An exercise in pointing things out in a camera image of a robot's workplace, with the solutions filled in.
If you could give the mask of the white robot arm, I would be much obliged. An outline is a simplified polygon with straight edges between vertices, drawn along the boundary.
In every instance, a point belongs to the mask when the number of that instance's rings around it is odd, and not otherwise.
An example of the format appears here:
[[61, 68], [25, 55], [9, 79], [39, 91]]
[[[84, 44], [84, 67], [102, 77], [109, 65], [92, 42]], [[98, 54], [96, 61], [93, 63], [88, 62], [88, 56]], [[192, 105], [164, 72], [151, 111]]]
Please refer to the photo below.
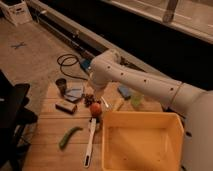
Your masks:
[[117, 81], [184, 116], [181, 167], [184, 171], [213, 171], [213, 90], [130, 69], [120, 61], [121, 55], [114, 49], [91, 61], [89, 84], [94, 92], [100, 93], [109, 82]]

